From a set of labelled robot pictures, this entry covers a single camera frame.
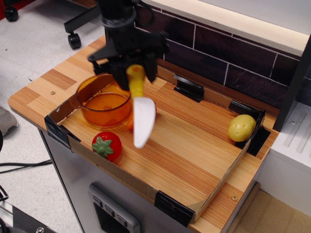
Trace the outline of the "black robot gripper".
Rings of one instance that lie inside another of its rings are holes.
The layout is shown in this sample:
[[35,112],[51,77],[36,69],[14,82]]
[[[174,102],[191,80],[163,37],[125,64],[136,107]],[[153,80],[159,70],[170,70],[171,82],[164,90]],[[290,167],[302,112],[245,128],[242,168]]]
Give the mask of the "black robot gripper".
[[111,73],[122,90],[129,91],[125,70],[133,64],[142,65],[152,83],[157,75],[156,60],[169,51],[165,31],[146,32],[136,21],[103,20],[106,45],[88,57],[96,74]]

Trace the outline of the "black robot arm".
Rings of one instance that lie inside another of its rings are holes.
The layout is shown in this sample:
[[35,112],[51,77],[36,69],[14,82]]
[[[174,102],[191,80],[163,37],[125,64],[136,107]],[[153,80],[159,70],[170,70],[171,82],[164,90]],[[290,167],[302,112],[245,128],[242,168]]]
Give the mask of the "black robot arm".
[[157,59],[168,52],[165,32],[144,32],[139,24],[136,6],[151,11],[151,7],[140,0],[99,0],[106,45],[88,57],[95,74],[109,73],[121,87],[128,91],[126,70],[131,65],[141,65],[146,76],[153,82],[157,75]]

